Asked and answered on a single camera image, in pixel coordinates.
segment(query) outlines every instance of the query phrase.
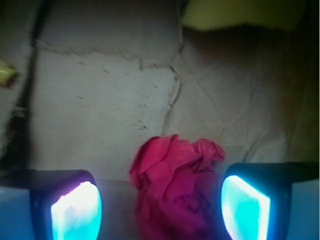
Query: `pink rag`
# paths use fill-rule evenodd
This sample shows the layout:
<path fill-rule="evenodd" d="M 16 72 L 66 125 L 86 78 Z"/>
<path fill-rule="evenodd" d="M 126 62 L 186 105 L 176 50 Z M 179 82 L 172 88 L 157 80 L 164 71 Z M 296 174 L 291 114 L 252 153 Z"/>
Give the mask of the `pink rag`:
<path fill-rule="evenodd" d="M 222 177 L 212 163 L 225 151 L 213 141 L 153 137 L 130 168 L 138 189 L 136 219 L 143 240 L 212 240 Z"/>

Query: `yellow object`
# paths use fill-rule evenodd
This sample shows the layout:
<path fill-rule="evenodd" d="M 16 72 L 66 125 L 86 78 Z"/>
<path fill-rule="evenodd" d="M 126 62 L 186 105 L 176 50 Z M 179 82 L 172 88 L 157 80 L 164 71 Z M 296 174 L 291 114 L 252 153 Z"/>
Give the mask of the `yellow object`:
<path fill-rule="evenodd" d="M 8 85 L 8 81 L 16 74 L 16 70 L 0 65 L 0 85 L 6 87 Z"/>
<path fill-rule="evenodd" d="M 182 24 L 200 31 L 238 25 L 292 31 L 307 0 L 190 0 Z"/>

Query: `glowing light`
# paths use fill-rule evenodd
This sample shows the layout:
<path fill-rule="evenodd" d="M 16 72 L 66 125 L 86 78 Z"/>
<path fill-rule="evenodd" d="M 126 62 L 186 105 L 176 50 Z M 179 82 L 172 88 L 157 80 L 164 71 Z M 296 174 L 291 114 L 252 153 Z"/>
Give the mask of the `glowing light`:
<path fill-rule="evenodd" d="M 228 176 L 221 191 L 222 216 L 232 239 L 266 240 L 270 198 L 236 175 Z"/>
<path fill-rule="evenodd" d="M 95 240 L 102 217 L 98 188 L 89 181 L 63 195 L 51 206 L 54 240 Z"/>

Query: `crumpled fabric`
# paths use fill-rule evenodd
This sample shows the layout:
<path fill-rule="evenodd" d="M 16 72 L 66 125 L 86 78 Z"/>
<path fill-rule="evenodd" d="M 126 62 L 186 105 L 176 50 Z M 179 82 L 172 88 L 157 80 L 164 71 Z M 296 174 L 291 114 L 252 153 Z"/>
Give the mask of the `crumpled fabric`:
<path fill-rule="evenodd" d="M 215 239 L 222 177 L 213 163 L 225 157 L 207 139 L 191 144 L 178 135 L 156 136 L 142 145 L 129 171 L 138 190 L 135 214 L 141 238 Z"/>

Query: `floor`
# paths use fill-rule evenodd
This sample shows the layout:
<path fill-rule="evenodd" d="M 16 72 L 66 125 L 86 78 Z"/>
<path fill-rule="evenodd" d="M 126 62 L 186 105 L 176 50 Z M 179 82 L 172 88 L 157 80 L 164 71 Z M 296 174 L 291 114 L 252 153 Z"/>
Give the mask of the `floor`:
<path fill-rule="evenodd" d="M 105 206 L 100 239 L 139 238 L 128 170 L 152 136 L 216 141 L 226 151 L 221 174 L 236 162 L 319 161 L 313 15 L 292 33 L 200 33 L 181 27 L 171 0 L 56 0 L 32 48 L 41 1 L 24 4 L 15 9 L 20 17 L 6 7 L 20 30 L 0 28 L 8 36 L 0 37 L 0 57 L 20 72 L 12 89 L 0 88 L 1 148 L 32 70 L 28 167 L 89 170 Z"/>

